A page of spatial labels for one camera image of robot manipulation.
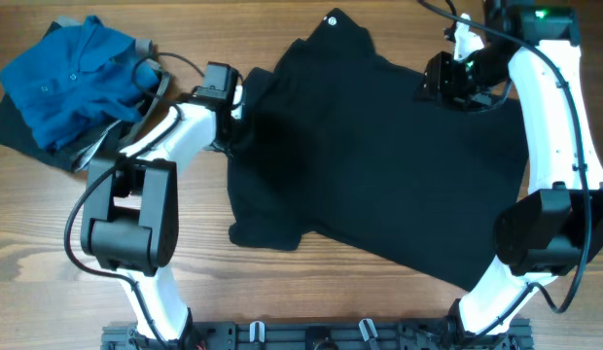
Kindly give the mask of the black t-shirt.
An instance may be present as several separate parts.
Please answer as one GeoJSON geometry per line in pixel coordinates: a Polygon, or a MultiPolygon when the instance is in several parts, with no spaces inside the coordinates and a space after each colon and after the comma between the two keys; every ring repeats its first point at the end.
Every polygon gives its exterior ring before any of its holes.
{"type": "Polygon", "coordinates": [[[517,101],[481,114],[417,100],[418,72],[379,55],[341,10],[245,81],[230,146],[231,242],[293,251],[326,237],[471,290],[527,161],[517,101]]]}

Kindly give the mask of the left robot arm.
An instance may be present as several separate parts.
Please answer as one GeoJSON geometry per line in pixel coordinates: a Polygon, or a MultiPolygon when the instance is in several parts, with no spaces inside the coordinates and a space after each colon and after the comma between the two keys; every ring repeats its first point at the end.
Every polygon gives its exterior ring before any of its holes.
{"type": "Polygon", "coordinates": [[[222,145],[242,116],[239,98],[191,98],[139,141],[90,164],[77,205],[81,248],[98,262],[94,274],[118,281],[129,300],[136,322],[126,329],[125,348],[204,348],[170,266],[179,236],[177,178],[200,152],[222,145]]]}

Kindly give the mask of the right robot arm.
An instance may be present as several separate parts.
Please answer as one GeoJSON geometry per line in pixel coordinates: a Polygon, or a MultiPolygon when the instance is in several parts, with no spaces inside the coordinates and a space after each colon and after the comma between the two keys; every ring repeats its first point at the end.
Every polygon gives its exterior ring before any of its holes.
{"type": "Polygon", "coordinates": [[[587,264],[603,247],[603,166],[595,151],[581,84],[580,25],[568,7],[487,1],[483,22],[442,10],[452,52],[425,69],[425,98],[460,112],[489,112],[518,94],[529,156],[525,198],[494,224],[494,258],[474,288],[443,319],[444,348],[494,347],[511,322],[550,283],[570,275],[556,314],[574,300],[587,264]]]}

